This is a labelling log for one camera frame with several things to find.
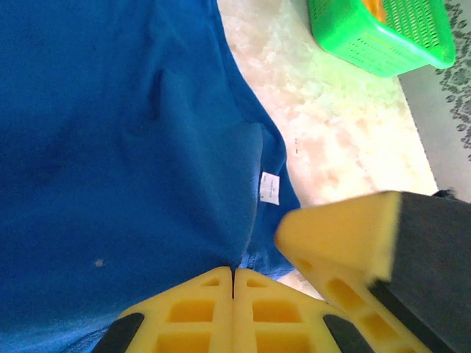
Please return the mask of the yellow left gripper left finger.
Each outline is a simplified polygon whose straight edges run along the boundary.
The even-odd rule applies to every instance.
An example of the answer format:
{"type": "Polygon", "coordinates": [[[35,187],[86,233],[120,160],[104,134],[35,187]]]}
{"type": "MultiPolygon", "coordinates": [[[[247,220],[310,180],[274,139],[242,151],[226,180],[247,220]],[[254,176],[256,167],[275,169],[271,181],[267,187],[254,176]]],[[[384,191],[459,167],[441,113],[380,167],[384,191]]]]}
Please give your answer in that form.
{"type": "Polygon", "coordinates": [[[233,275],[218,267],[127,308],[94,352],[231,352],[233,275]]]}

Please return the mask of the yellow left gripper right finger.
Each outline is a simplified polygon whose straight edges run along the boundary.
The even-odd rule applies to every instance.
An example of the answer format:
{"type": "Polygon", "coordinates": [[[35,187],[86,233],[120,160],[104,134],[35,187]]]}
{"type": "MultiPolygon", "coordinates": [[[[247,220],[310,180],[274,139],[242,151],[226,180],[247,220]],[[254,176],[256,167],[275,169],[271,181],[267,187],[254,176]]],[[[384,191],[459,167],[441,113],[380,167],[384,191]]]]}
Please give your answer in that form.
{"type": "Polygon", "coordinates": [[[249,269],[235,271],[234,352],[371,352],[351,320],[326,302],[249,269]]]}

